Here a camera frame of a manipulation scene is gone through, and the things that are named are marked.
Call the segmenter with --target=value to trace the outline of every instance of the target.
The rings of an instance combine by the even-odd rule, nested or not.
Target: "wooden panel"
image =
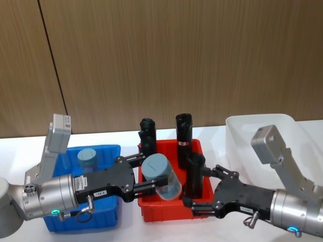
[[[73,131],[323,118],[321,0],[41,0]]]
[[[0,0],[0,137],[47,134],[65,113],[37,0]]]

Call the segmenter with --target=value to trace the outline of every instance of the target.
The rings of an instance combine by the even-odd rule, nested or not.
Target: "blue plastic bin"
[[[65,154],[59,154],[56,161],[53,177],[70,173],[72,173],[73,176],[81,175],[83,173],[83,170],[79,165],[77,154],[79,153],[79,151],[86,148],[91,148],[96,151],[98,170],[112,166],[115,158],[120,156],[121,149],[119,145],[95,145],[68,148]],[[81,204],[78,208],[70,211],[81,210],[86,206],[87,204]],[[43,219],[48,230],[52,232],[114,227],[117,224],[117,196],[111,196],[96,200],[94,201],[94,207],[95,211],[93,213],[93,217],[87,223],[77,222],[76,217],[70,217],[67,218],[64,222],[60,222],[56,215],[46,216]],[[80,219],[86,220],[88,218],[87,216],[88,215],[86,214],[81,215]]]

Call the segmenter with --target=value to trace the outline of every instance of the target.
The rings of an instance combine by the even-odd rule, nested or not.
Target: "white plastic bin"
[[[240,180],[259,187],[284,188],[276,171],[263,165],[250,141],[263,126],[276,125],[286,147],[305,177],[323,185],[323,156],[320,144],[310,141],[293,118],[286,114],[257,114],[232,116],[226,120],[226,154],[230,170],[240,173]]]

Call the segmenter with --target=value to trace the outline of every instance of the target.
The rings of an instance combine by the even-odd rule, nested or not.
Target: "white table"
[[[323,120],[304,121],[299,124],[313,141],[323,145]],[[193,138],[201,141],[208,167],[220,164],[229,168],[226,160],[225,132],[225,126],[193,129]],[[159,140],[175,138],[175,129],[157,131]],[[4,177],[12,184],[23,184],[25,171],[40,161],[44,140],[45,137],[0,139],[0,177]],[[69,147],[119,144],[121,155],[127,156],[137,153],[139,141],[137,131],[72,135]],[[216,178],[211,179],[213,189],[218,182]],[[38,218],[24,222],[16,233],[1,241],[323,241],[321,238],[306,234],[297,239],[293,234],[263,221],[259,221],[255,229],[251,230],[242,223],[246,217],[247,215],[234,212],[224,219],[210,217],[202,220],[145,223],[137,201],[121,202],[118,225],[115,228],[56,234],[49,232],[43,220]]]

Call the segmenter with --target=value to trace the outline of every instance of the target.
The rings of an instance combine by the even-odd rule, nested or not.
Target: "robotic arm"
[[[65,152],[71,134],[69,116],[54,114],[46,137],[41,162],[26,172],[24,185],[12,185],[0,178],[0,238],[16,232],[24,220],[57,214],[63,221],[94,211],[94,200],[117,195],[125,202],[155,194],[156,187],[168,184],[168,177],[136,183],[133,168],[145,160],[143,154],[120,156],[112,167],[81,176],[52,177],[58,153]],[[81,211],[64,211],[88,203]]]
[[[251,140],[251,146],[263,164],[276,170],[286,190],[269,190],[239,181],[239,173],[219,165],[214,169],[203,168],[202,174],[221,179],[212,203],[197,203],[183,198],[194,216],[224,218],[237,211],[251,215],[244,220],[254,228],[257,220],[285,229],[301,237],[302,232],[323,237],[322,187],[305,178],[291,150],[276,126],[260,128]]]

